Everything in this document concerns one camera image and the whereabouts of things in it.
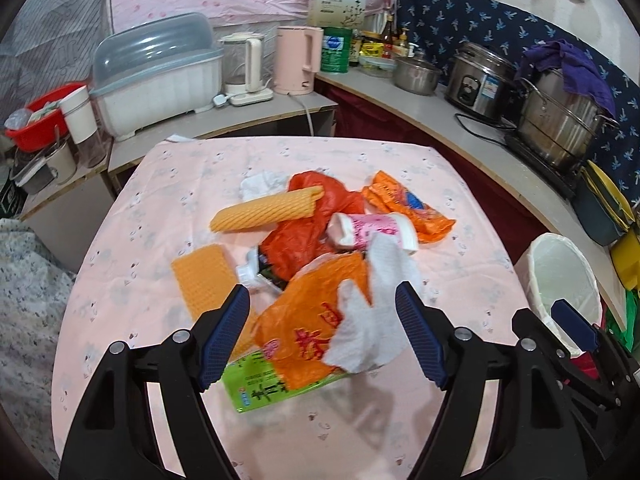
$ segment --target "orange plastic bag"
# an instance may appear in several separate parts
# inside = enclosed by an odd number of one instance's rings
[[[422,202],[384,171],[375,174],[371,185],[362,188],[362,194],[373,207],[383,213],[397,212],[407,216],[414,225],[421,244],[442,240],[456,223]]]
[[[342,321],[338,285],[353,280],[368,298],[367,264],[360,253],[341,254],[293,278],[255,325],[254,341],[290,390],[329,375],[322,356]]]
[[[311,218],[280,222],[260,244],[272,270],[289,281],[302,267],[321,254],[333,249],[320,238],[334,213],[364,214],[364,199],[358,191],[347,191],[344,185],[317,171],[295,174],[289,181],[289,191],[303,187],[322,186],[324,196],[316,202]]]

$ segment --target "purple cloth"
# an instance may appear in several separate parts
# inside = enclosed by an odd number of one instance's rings
[[[593,61],[571,43],[558,40],[532,46],[522,54],[522,58],[516,79],[522,76],[522,67],[530,64],[538,72],[561,68],[566,92],[591,97],[610,117],[616,116],[616,105],[609,85],[601,78]]]

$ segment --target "trash can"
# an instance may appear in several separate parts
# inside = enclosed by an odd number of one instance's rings
[[[567,300],[590,324],[600,324],[602,305],[596,277],[575,244],[560,235],[545,233],[533,240],[514,269],[529,301],[530,309],[571,352],[582,352],[551,319],[551,307]]]

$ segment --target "yellow bucket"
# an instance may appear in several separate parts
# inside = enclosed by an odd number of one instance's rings
[[[640,285],[640,240],[633,229],[611,248],[611,259],[626,290]]]

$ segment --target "cardboard box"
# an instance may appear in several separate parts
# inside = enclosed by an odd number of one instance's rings
[[[360,28],[367,0],[309,0],[307,25]]]

